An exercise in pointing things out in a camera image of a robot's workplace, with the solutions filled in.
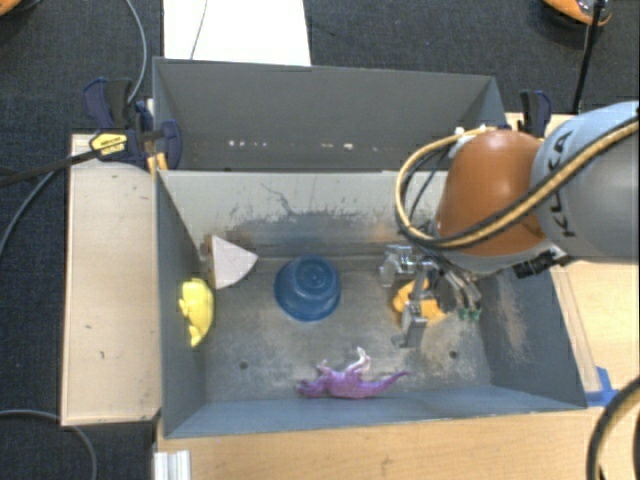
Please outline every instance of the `yellow toy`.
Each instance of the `yellow toy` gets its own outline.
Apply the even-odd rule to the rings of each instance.
[[[409,294],[413,291],[413,285],[414,281],[405,284],[398,290],[398,293],[393,298],[393,309],[398,313],[402,313],[404,307],[409,301]],[[429,287],[429,281],[426,279],[423,287],[425,290]],[[420,301],[420,313],[423,318],[426,318],[429,321],[429,325],[437,324],[447,316],[438,306],[438,301],[436,299],[425,299]]]
[[[180,309],[189,320],[191,348],[195,348],[207,333],[213,322],[213,292],[202,279],[193,278],[182,283]]]

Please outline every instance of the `white paper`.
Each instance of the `white paper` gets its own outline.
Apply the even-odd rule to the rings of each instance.
[[[164,0],[164,55],[189,59],[205,0]],[[194,60],[309,66],[302,0],[208,0]]]

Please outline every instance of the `gray bin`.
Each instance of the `gray bin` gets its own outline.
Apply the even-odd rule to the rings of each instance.
[[[491,77],[341,68],[154,61],[156,120],[184,135],[180,169],[156,186],[165,435],[313,430],[585,407],[550,276],[510,272],[479,285],[478,323],[452,315],[419,349],[400,332],[378,281],[384,245],[400,243],[392,212],[397,170],[419,145],[456,126],[500,124]],[[421,208],[437,203],[444,173]],[[216,319],[195,349],[177,300],[206,277],[200,245],[215,234],[259,255],[216,293]],[[278,269],[302,253],[338,268],[342,295],[324,320],[277,305]],[[301,398],[327,359],[341,369],[361,346],[371,377],[408,369],[367,400]]]

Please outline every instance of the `white triangle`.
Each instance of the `white triangle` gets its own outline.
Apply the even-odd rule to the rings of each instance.
[[[251,251],[238,247],[218,236],[207,237],[207,248],[212,256],[209,258],[212,284],[218,290],[240,281],[258,260],[258,256]]]

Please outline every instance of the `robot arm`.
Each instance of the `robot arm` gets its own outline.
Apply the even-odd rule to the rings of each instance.
[[[411,177],[428,155],[454,145],[437,211],[417,227],[405,211]],[[389,270],[417,280],[403,309],[403,336],[394,339],[401,347],[419,346],[430,318],[425,301],[442,300],[436,283],[423,286],[420,265],[454,293],[445,312],[476,318],[481,295],[474,283],[482,276],[514,267],[523,277],[559,257],[637,261],[638,102],[572,118],[544,142],[479,129],[424,146],[398,174],[395,209],[411,245],[388,250],[381,274],[387,285]]]

